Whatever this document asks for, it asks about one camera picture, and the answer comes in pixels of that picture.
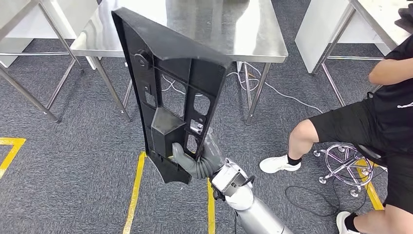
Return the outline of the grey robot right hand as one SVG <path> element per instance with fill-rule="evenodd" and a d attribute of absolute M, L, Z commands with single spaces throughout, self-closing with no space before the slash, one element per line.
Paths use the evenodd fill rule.
<path fill-rule="evenodd" d="M 172 152 L 176 163 L 196 179 L 211 177 L 226 164 L 226 159 L 211 128 L 208 129 L 198 160 L 188 156 L 179 143 L 172 144 Z"/>

